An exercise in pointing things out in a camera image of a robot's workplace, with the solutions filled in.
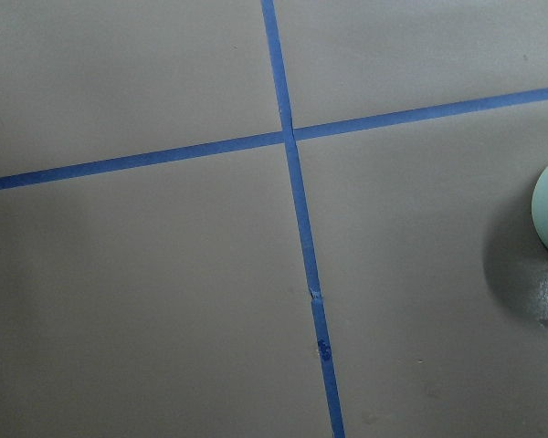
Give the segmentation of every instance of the gray floor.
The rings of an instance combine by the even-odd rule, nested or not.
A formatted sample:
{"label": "gray floor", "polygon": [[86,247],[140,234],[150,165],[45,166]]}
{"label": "gray floor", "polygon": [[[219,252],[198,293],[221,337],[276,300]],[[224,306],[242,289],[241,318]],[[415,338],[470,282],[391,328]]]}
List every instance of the gray floor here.
{"label": "gray floor", "polygon": [[[295,127],[548,87],[548,1],[275,3]],[[0,2],[0,176],[278,130],[259,2]],[[346,436],[548,436],[548,101],[299,148]],[[0,191],[0,438],[331,437],[288,172]]]}

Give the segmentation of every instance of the blue tape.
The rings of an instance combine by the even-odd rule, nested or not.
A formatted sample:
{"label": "blue tape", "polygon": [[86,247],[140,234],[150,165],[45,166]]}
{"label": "blue tape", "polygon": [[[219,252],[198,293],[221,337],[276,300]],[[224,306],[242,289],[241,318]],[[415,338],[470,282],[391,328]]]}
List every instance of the blue tape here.
{"label": "blue tape", "polygon": [[462,102],[436,105],[420,109],[392,112],[378,116],[362,117],[360,119],[335,121],[322,125],[309,126],[294,130],[296,140],[315,139],[328,135],[343,134],[356,130],[370,130],[384,126],[410,123],[413,121],[438,119],[447,116],[456,116],[468,112],[493,110],[496,108],[522,105],[524,103],[539,102],[548,100],[548,89],[533,89],[519,93],[504,94],[490,98],[465,100]]}
{"label": "blue tape", "polygon": [[47,183],[68,178],[93,175],[96,173],[114,172],[134,167],[150,166],[163,162],[178,162],[191,158],[215,155],[224,152],[243,151],[259,148],[284,141],[281,132],[253,135],[233,140],[214,141],[211,143],[186,146],[183,148],[169,149],[130,155],[127,157],[112,158],[98,162],[86,162],[71,166],[58,167],[45,171],[20,173],[18,175],[4,176],[0,178],[0,190],[20,187],[23,185]]}
{"label": "blue tape", "polygon": [[319,345],[322,377],[327,395],[329,415],[331,417],[331,427],[335,438],[344,438],[343,417],[341,414],[339,392],[337,391],[335,368],[332,362],[331,342],[329,340],[329,330],[327,329],[327,320],[322,302],[317,259],[315,257],[314,244],[312,241],[311,221],[309,219],[309,209],[307,206],[306,193],[304,191],[304,181],[302,180],[302,170],[300,169],[299,150],[294,139],[294,129],[292,128],[290,96],[286,81],[286,72],[284,70],[278,24],[276,22],[276,11],[274,10],[272,0],[262,0],[262,12],[264,15],[264,24],[266,26],[266,35],[268,37],[274,87],[278,99],[282,135],[284,137],[287,163],[289,166],[290,186],[299,226],[302,257],[307,275],[307,284],[312,296],[312,316],[314,318],[317,344]]}

